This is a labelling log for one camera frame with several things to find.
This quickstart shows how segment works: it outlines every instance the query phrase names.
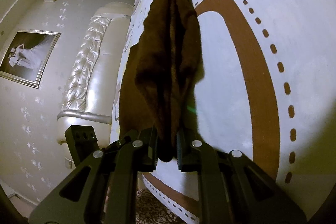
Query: folded towel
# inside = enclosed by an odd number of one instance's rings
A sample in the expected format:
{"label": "folded towel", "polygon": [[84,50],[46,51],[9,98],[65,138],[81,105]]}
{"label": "folded towel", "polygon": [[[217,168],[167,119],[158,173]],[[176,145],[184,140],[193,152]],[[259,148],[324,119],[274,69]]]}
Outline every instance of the folded towel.
{"label": "folded towel", "polygon": [[170,161],[181,107],[200,58],[199,23],[190,0],[153,0],[143,25],[121,84],[120,137],[155,125],[158,156]]}

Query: bride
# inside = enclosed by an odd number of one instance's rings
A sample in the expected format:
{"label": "bride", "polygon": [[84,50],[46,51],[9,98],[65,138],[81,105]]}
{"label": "bride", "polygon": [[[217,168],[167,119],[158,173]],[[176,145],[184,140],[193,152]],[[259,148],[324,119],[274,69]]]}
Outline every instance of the bride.
{"label": "bride", "polygon": [[27,49],[24,44],[13,47],[9,54],[9,64],[14,67],[23,66],[27,69],[38,70],[41,67],[50,44],[42,42],[33,48]]}

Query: wedding photo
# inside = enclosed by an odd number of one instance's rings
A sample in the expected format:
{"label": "wedding photo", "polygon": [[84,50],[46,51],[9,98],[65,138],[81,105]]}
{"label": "wedding photo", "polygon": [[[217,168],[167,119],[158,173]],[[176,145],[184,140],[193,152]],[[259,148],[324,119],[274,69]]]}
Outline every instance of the wedding photo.
{"label": "wedding photo", "polygon": [[2,58],[0,76],[38,88],[46,62],[59,36],[57,32],[18,31]]}

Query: brown stripe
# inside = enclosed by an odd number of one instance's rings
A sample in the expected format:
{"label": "brown stripe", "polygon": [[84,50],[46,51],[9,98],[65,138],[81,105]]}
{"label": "brown stripe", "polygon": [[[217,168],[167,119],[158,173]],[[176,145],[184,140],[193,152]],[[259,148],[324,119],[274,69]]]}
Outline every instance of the brown stripe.
{"label": "brown stripe", "polygon": [[269,37],[268,31],[266,29],[263,29],[262,33],[264,37]]}
{"label": "brown stripe", "polygon": [[274,44],[271,44],[271,45],[270,45],[270,49],[271,49],[271,52],[272,52],[273,54],[276,54],[276,53],[277,53],[277,48],[276,48],[276,46],[275,46]]}
{"label": "brown stripe", "polygon": [[291,129],[291,141],[294,142],[296,140],[296,130],[295,128]]}
{"label": "brown stripe", "polygon": [[281,72],[281,73],[283,73],[285,71],[285,68],[284,68],[282,62],[278,63],[278,69],[279,69],[279,72]]}
{"label": "brown stripe", "polygon": [[263,52],[234,0],[203,0],[196,7],[197,15],[208,11],[223,17],[240,61],[250,104],[253,160],[276,179],[280,155],[278,106]]}
{"label": "brown stripe", "polygon": [[291,182],[291,179],[292,179],[292,173],[291,172],[288,172],[287,175],[286,175],[286,178],[285,178],[285,183],[290,183]]}
{"label": "brown stripe", "polygon": [[287,95],[289,95],[289,94],[291,93],[291,87],[289,86],[289,84],[288,84],[287,82],[285,82],[285,83],[283,84],[283,88],[285,89],[285,93],[286,93]]}
{"label": "brown stripe", "polygon": [[290,154],[289,154],[289,163],[290,164],[293,164],[295,162],[295,152],[292,151]]}
{"label": "brown stripe", "polygon": [[290,106],[288,107],[288,115],[289,115],[291,118],[294,117],[294,115],[295,115],[294,106],[290,105]]}
{"label": "brown stripe", "polygon": [[177,203],[187,211],[199,217],[199,204],[197,200],[185,196],[180,192],[174,190],[173,188],[170,188],[150,173],[143,173],[143,175],[156,189],[164,193],[168,198],[173,200],[175,203]]}

